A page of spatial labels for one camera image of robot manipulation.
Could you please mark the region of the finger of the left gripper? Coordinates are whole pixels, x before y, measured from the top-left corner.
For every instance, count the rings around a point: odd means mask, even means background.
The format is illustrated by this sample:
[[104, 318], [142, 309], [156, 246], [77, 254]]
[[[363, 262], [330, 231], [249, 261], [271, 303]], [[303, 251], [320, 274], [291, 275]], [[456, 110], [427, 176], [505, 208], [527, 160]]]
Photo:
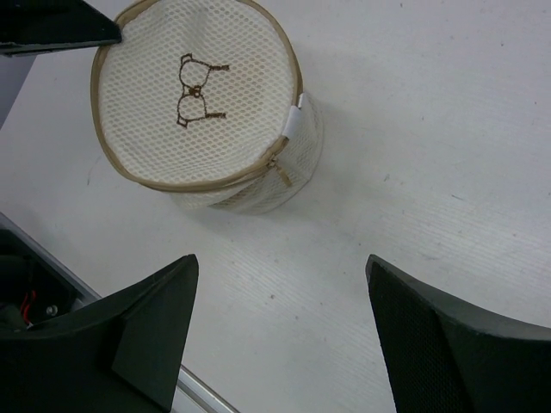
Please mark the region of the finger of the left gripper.
[[1, 54], [35, 55], [121, 42], [121, 29], [85, 1], [2, 1]]

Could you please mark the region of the cream mesh laundry bag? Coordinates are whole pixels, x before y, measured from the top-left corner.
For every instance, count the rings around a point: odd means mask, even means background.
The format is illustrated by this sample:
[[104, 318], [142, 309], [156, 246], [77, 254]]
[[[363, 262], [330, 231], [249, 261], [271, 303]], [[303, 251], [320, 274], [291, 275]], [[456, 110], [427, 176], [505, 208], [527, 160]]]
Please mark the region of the cream mesh laundry bag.
[[117, 172], [187, 208], [266, 213], [312, 178], [323, 123], [278, 21], [252, 1], [137, 1], [90, 77]]

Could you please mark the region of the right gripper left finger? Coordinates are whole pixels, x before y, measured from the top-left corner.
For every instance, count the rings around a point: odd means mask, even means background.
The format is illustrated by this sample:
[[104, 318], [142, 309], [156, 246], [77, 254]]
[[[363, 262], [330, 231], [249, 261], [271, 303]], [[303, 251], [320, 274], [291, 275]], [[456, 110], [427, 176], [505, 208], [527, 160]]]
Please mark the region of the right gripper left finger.
[[198, 285], [196, 256], [24, 331], [1, 334], [3, 412], [169, 412]]

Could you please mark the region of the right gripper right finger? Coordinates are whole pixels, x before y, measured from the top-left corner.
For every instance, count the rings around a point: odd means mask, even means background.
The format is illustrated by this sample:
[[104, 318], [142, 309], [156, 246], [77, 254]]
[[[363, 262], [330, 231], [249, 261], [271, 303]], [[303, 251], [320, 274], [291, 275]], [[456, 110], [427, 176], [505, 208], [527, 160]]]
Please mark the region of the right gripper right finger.
[[376, 255], [368, 295], [398, 412], [548, 412], [550, 330], [432, 287]]

